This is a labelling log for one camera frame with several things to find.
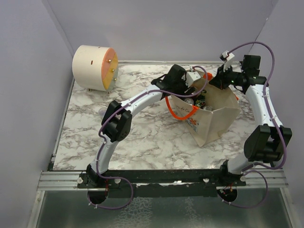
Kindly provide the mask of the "purple soda can front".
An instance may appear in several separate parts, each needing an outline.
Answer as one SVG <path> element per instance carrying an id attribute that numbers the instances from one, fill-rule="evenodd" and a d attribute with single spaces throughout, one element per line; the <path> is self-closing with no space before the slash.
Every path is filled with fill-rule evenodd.
<path id="1" fill-rule="evenodd" d="M 205 107 L 203 107 L 203 110 L 213 111 L 211 106 L 205 106 Z"/>

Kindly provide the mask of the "green glass bottle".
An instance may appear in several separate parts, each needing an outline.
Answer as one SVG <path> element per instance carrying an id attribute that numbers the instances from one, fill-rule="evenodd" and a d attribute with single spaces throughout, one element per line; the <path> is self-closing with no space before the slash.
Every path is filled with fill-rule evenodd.
<path id="1" fill-rule="evenodd" d="M 206 96 L 200 94 L 196 97 L 195 106 L 198 108 L 203 108 L 206 105 Z"/>

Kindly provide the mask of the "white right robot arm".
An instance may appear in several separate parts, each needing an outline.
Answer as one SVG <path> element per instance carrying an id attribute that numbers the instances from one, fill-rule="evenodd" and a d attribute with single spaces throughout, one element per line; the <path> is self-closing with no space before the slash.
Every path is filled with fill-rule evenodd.
<path id="1" fill-rule="evenodd" d="M 239 72 L 233 70 L 233 58 L 228 51 L 221 54 L 224 64 L 217 69 L 209 84 L 221 90 L 231 85 L 241 87 L 250 102 L 256 128 L 246 139 L 243 153 L 225 162 L 227 170 L 218 174 L 218 180 L 224 186 L 235 181 L 235 174 L 240 175 L 256 165 L 265 167 L 282 160 L 292 137 L 291 129 L 284 127 L 276 115 L 267 78 L 259 74 L 261 57 L 245 55 Z"/>

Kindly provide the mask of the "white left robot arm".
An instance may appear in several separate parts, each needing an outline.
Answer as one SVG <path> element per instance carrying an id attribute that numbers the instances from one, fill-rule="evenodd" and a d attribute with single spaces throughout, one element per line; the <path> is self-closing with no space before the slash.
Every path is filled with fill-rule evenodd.
<path id="1" fill-rule="evenodd" d="M 134 97 L 123 102 L 112 101 L 104 114 L 102 126 L 98 132 L 98 136 L 103 139 L 102 144 L 94 161 L 86 169 L 90 184 L 96 188 L 104 184 L 103 173 L 108 170 L 110 159 L 118 143 L 130 133 L 133 117 L 167 96 L 190 97 L 195 90 L 191 87 L 199 79 L 201 76 L 198 72 L 186 71 L 175 64 L 168 73 L 153 79 L 146 89 Z"/>

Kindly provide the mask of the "beige canvas tote bag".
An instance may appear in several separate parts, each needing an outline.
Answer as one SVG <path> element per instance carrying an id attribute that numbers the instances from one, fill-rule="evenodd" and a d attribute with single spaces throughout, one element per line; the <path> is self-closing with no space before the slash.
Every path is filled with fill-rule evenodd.
<path id="1" fill-rule="evenodd" d="M 206 84 L 204 89 L 207 91 L 205 106 L 211 106 L 213 111 L 195 107 L 172 95 L 174 112 L 169 99 L 165 99 L 171 115 L 185 123 L 199 147 L 219 139 L 240 113 L 238 98 L 230 88 L 221 90 Z"/>

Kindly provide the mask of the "purple soda can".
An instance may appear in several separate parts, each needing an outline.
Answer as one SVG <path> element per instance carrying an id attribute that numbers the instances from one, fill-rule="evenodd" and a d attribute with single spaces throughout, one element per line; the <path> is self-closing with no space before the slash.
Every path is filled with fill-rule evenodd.
<path id="1" fill-rule="evenodd" d="M 203 110 L 213 111 L 211 106 L 205 106 L 205 107 L 203 107 Z"/>
<path id="2" fill-rule="evenodd" d="M 188 104 L 190 104 L 190 105 L 194 105 L 194 100 L 191 99 L 191 98 L 185 98 L 185 99 L 184 99 L 184 102 L 186 102 L 186 103 L 188 103 Z"/>

